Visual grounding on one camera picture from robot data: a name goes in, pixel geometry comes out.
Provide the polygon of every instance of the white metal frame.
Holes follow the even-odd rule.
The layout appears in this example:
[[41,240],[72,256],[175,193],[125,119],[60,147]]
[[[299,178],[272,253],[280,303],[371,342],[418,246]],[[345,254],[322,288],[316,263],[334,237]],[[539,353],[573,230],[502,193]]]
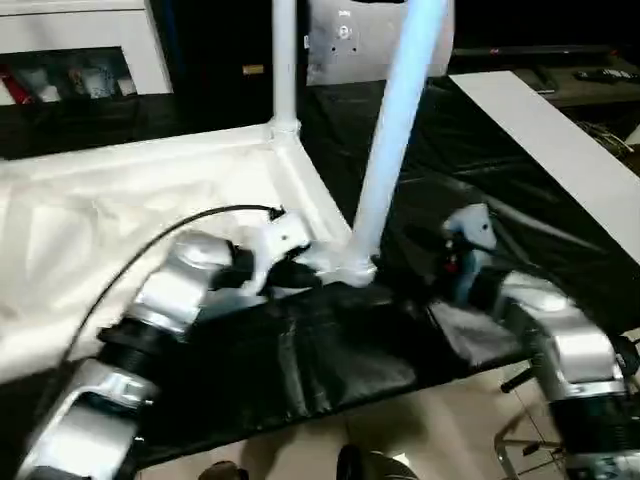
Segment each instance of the white metal frame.
[[[409,0],[400,41],[382,100],[367,173],[342,268],[373,279],[391,199],[409,141],[427,70],[436,47],[446,0]],[[277,131],[297,133],[295,106],[296,1],[273,2],[274,119]]]

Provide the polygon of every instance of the silver robot arm segment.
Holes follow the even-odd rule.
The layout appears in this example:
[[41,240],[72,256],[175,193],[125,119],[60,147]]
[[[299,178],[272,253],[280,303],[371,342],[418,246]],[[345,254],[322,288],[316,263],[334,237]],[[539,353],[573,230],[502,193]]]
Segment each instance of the silver robot arm segment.
[[[310,240],[295,213],[256,229],[248,249],[204,232],[178,235],[123,317],[99,334],[104,346],[83,362],[41,422],[17,479],[116,478],[136,439],[140,411],[153,404],[171,352],[203,308],[210,315],[207,293],[224,288],[235,268],[228,288],[235,292],[234,308],[241,308],[243,300],[259,295],[275,264]],[[220,302],[215,294],[212,298]]]
[[[486,211],[475,213],[473,223],[464,222],[466,227],[490,225]],[[480,243],[458,231],[472,251]],[[493,246],[480,243],[478,248]],[[472,259],[477,260],[477,253]],[[465,268],[469,258],[459,262],[449,297],[490,315],[529,351],[563,440],[569,477],[640,479],[640,416],[602,329],[550,281],[495,268],[490,261],[475,261],[473,269]]]

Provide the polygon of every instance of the black cable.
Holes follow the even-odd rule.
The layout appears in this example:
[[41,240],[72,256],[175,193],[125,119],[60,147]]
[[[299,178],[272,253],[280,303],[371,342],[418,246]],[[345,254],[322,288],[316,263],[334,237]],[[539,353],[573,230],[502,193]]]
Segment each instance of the black cable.
[[85,314],[82,321],[76,328],[76,331],[71,337],[71,341],[69,342],[69,345],[67,346],[64,353],[60,357],[60,360],[57,366],[54,367],[54,371],[52,373],[52,376],[49,382],[43,389],[42,396],[40,397],[40,401],[38,402],[38,405],[35,410],[36,418],[39,417],[42,411],[48,406],[50,401],[49,397],[55,394],[55,392],[57,391],[58,389],[57,387],[59,386],[59,383],[62,379],[63,369],[65,365],[68,363],[71,353],[73,352],[73,349],[75,348],[76,343],[78,342],[78,339],[80,338],[80,335],[84,330],[84,327],[87,325],[89,319],[91,318],[91,315],[94,314],[94,312],[98,309],[98,307],[100,306],[104,298],[107,296],[109,291],[113,288],[113,286],[116,283],[118,283],[118,281],[124,276],[124,274],[127,273],[127,271],[133,266],[133,264],[135,264],[138,260],[140,260],[140,258],[145,253],[147,253],[151,249],[151,247],[156,245],[160,240],[165,238],[170,233],[175,232],[179,228],[184,227],[185,225],[188,225],[197,220],[200,220],[201,218],[210,217],[213,215],[217,215],[219,213],[237,212],[237,211],[243,211],[243,210],[264,211],[264,212],[268,212],[271,216],[274,216],[275,214],[278,214],[280,212],[280,210],[277,208],[267,207],[264,205],[228,205],[225,207],[210,208],[208,210],[203,210],[202,212],[198,212],[194,215],[185,217],[182,220],[170,225],[169,227],[165,228],[160,233],[155,235],[151,240],[145,243],[142,247],[140,247],[140,249],[133,255],[133,257],[131,257],[129,261],[125,263],[124,266],[118,271],[118,273],[114,275],[114,277],[109,281],[109,283],[105,285],[105,287],[102,289],[100,294],[96,297],[96,300],[93,302],[89,310],[87,310],[87,313]]
[[499,260],[502,260],[510,265],[513,265],[514,267],[516,267],[517,270],[520,270],[522,273],[528,273],[529,275],[532,276],[538,276],[541,278],[544,278],[545,280],[549,280],[549,273],[543,269],[542,267],[540,267],[539,265],[536,265],[535,263],[531,263],[528,262],[526,260],[521,260],[513,255],[510,255],[508,253],[500,253],[497,250],[493,249],[493,248],[489,248],[489,247],[485,247],[483,245],[479,245],[475,242],[472,242],[470,240],[462,239],[462,243],[464,243],[464,245],[467,248],[471,248],[473,250],[479,250],[481,252],[485,252],[488,253],[489,255],[491,255],[494,258],[497,258]]

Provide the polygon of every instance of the black cloth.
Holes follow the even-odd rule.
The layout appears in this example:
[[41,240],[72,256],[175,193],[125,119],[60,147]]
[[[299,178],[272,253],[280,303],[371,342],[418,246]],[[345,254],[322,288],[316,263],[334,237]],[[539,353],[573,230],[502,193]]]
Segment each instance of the black cloth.
[[[383,88],[317,87],[302,103],[305,148],[349,220]],[[153,119],[145,118],[144,125],[134,122],[139,129],[132,139],[152,134]],[[194,130],[207,127],[206,115],[191,121]],[[169,130],[188,127],[167,121]],[[84,139],[96,145],[100,134]],[[55,140],[58,147],[63,141]],[[21,145],[31,154],[51,148],[46,141]],[[378,284],[332,285],[198,326],[145,414],[138,466],[522,358],[513,338],[488,319],[426,290],[435,254],[433,236],[424,231],[437,232],[455,209],[478,200],[491,208],[501,251],[544,267],[608,332],[638,326],[640,267],[450,80],[439,80],[418,112]],[[418,297],[430,300],[426,308]],[[15,463],[44,379],[0,390],[13,417],[5,429],[12,435],[2,439],[0,455],[9,459],[0,459],[2,468]]]

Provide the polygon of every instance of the black fabric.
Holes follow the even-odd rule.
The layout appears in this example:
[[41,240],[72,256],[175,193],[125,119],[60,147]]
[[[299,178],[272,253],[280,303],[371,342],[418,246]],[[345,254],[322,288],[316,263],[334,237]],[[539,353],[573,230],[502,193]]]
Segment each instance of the black fabric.
[[[361,182],[383,91],[384,82],[316,88],[312,122],[303,122],[305,147],[332,193],[339,192],[347,218],[357,196],[323,166],[344,164],[352,183]],[[543,267],[608,333],[640,325],[640,266],[453,81],[438,79],[418,110],[383,246],[386,261],[432,273],[433,252],[408,232],[437,232],[473,201],[489,205],[499,251]]]
[[[349,221],[383,88],[376,82],[317,87],[301,104],[305,148]],[[435,82],[428,92],[383,239],[382,284],[333,285],[198,327],[143,422],[139,466],[523,358],[513,337],[486,317],[435,298],[426,309],[412,300],[425,296],[437,258],[415,229],[436,232],[469,203],[489,204],[501,252],[539,264],[608,332],[638,326],[640,267],[451,81]],[[149,108],[137,101],[141,111]],[[159,123],[136,117],[135,132],[115,120],[101,131],[103,117],[74,136],[57,127],[66,117],[53,116],[40,131],[12,124],[15,138],[2,138],[0,149],[13,158],[80,149],[200,131],[217,118],[205,111],[196,121],[189,112],[197,110],[183,109],[178,97],[167,101],[173,107],[154,106],[163,112]],[[0,449],[2,478],[16,462],[45,380],[41,375],[0,390],[4,410],[14,412]]]
[[0,107],[0,158],[16,160],[200,133],[256,120],[253,114],[215,115],[201,107],[178,95]]

